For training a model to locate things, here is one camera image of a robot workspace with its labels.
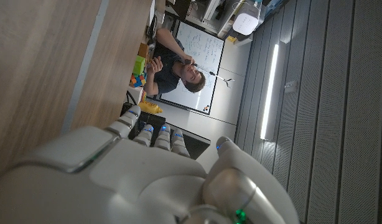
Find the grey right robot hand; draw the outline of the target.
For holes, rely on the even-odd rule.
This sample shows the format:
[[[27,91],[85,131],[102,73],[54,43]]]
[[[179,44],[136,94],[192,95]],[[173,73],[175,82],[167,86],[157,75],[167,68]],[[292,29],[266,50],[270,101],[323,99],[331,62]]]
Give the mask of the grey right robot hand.
[[[181,130],[145,126],[131,107],[32,151],[0,175],[0,223],[297,223],[276,178],[231,139],[209,172]]]

